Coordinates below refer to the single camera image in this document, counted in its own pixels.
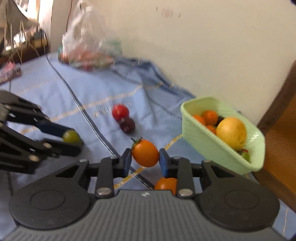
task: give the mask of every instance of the blue cloth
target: blue cloth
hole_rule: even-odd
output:
[[[181,136],[180,106],[194,96],[167,80],[151,62],[123,58],[111,70],[83,72],[59,63],[55,54],[49,55],[49,61],[52,66],[45,57],[23,64],[22,77],[12,80],[10,87],[7,83],[0,88],[42,106],[54,122],[77,130],[86,146],[77,158],[48,158],[34,175],[11,173],[11,187],[8,173],[0,172],[0,239],[15,228],[8,210],[11,191],[16,192],[81,158],[94,163],[107,156],[121,155],[131,147],[131,137],[142,136],[158,149],[166,148],[170,156],[182,156],[194,163],[203,160]],[[135,133],[124,134],[112,118],[111,109],[116,103],[129,108],[136,123]],[[32,139],[52,138],[28,126],[14,123],[9,126]],[[132,161],[129,177],[116,178],[115,188],[147,190],[160,178],[159,165],[143,168]],[[92,178],[89,192],[94,191],[94,185]],[[195,188],[201,192],[197,178]],[[296,214],[283,202],[274,229],[286,239],[296,230]]]

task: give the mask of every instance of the orange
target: orange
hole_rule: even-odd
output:
[[[155,166],[159,160],[159,152],[154,144],[141,137],[132,140],[134,144],[131,148],[131,154],[135,161],[143,167]]]
[[[214,134],[216,134],[216,128],[212,125],[206,125],[206,127],[211,131],[213,132]]]
[[[200,115],[193,115],[195,119],[197,119],[201,124],[205,125],[205,120]]]
[[[241,150],[247,139],[247,130],[244,123],[235,117],[227,117],[220,122],[216,135],[236,151]]]
[[[161,178],[155,184],[154,190],[171,190],[176,195],[177,179],[175,178]]]
[[[213,110],[206,110],[203,112],[202,117],[207,125],[215,125],[218,121],[218,114]]]

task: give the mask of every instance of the white wall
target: white wall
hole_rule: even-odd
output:
[[[72,0],[72,10],[78,0]],[[62,45],[62,35],[66,32],[71,0],[41,0],[39,23],[50,42],[51,52]]]
[[[125,56],[153,60],[171,80],[228,102],[255,124],[296,59],[289,0],[92,2],[121,36]]]

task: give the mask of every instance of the yellow stripe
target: yellow stripe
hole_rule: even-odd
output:
[[[132,179],[133,177],[135,177],[136,175],[138,175],[141,171],[143,171],[145,169],[145,167],[140,167],[139,169],[137,169],[134,173],[129,174],[125,179],[123,179],[121,182],[117,183],[114,185],[114,189],[118,189],[120,188],[122,185],[124,185],[125,183],[127,183],[130,179]]]
[[[166,146],[165,146],[165,150],[168,150],[177,140],[179,140],[180,138],[182,137],[182,134],[181,135],[178,135],[177,137],[175,137],[174,139],[171,140],[170,143],[168,143]]]
[[[57,82],[58,80],[59,80],[59,79],[56,78],[56,79],[51,80],[51,81],[43,82],[43,83],[41,83],[41,84],[39,84],[39,85],[31,86],[31,87],[29,87],[29,88],[26,88],[26,89],[22,90],[21,92],[16,93],[16,95],[24,94],[24,93],[26,93],[26,92],[29,91],[29,90],[40,88],[41,86],[44,86],[44,85],[47,85],[47,84],[50,84],[50,83]]]
[[[99,100],[99,101],[92,102],[92,103],[90,103],[90,104],[83,105],[83,106],[81,106],[80,108],[81,108],[82,110],[85,110],[85,109],[87,109],[87,108],[91,108],[91,107],[96,106],[96,105],[105,104],[105,103],[107,103],[107,102],[109,102],[109,101],[111,101],[111,100],[122,99],[122,98],[125,98],[125,97],[131,97],[131,96],[133,96],[133,95],[134,95],[139,89],[141,89],[141,88],[143,88],[143,87],[145,87],[145,88],[158,88],[158,87],[161,86],[161,85],[162,85],[162,83],[160,83],[160,84],[158,84],[158,85],[156,85],[156,86],[143,86],[143,85],[139,85],[139,86],[137,86],[133,91],[131,91],[131,92],[129,92],[129,93],[124,93],[124,94],[120,94],[120,95],[117,95],[117,96],[109,96],[109,97],[107,97],[107,98],[105,98],[105,99],[103,99],[103,100]],[[53,117],[53,118],[51,119],[51,121],[52,121],[52,122],[56,122],[56,121],[61,120],[61,119],[65,118],[65,117],[67,117],[67,116],[74,115],[74,114],[76,114],[77,112],[80,111],[80,108],[76,108],[76,109],[74,109],[74,110],[71,110],[71,111],[68,111],[68,112],[62,113],[62,114],[60,114],[60,115],[58,115],[58,116],[56,116],[56,117]],[[35,131],[35,130],[37,130],[37,128],[36,128],[36,127],[32,127],[32,128],[24,129],[24,130],[22,130],[20,133],[21,133],[21,134],[26,134],[26,133],[29,133],[29,132],[32,132],[32,131]]]
[[[177,137],[175,137],[174,139],[172,139],[166,146],[165,146],[165,150],[168,150],[177,140],[179,140],[182,137],[182,135],[178,135]],[[134,173],[129,174],[125,179],[123,179],[121,182],[117,183],[114,185],[114,189],[118,189],[120,187],[122,187],[124,184],[126,184],[130,179],[132,179],[133,177],[135,177],[136,175],[138,175],[140,172],[142,172],[144,169],[146,169],[146,167],[140,167],[139,169],[137,169]]]
[[[287,206],[286,216],[285,216],[285,225],[284,225],[284,229],[283,229],[283,237],[285,237],[285,231],[286,231],[286,224],[287,224],[288,210],[289,210],[289,207]]]

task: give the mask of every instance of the dark fruit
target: dark fruit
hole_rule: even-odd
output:
[[[133,121],[133,119],[129,117],[122,118],[119,121],[119,126],[122,129],[122,131],[126,134],[132,133],[136,128],[135,122]]]
[[[223,121],[223,120],[224,120],[224,117],[219,115],[218,120],[217,120],[217,122],[216,122],[216,124],[214,126],[217,127],[220,124],[220,122]]]
[[[129,116],[129,110],[122,104],[117,104],[112,109],[112,116],[116,121]]]

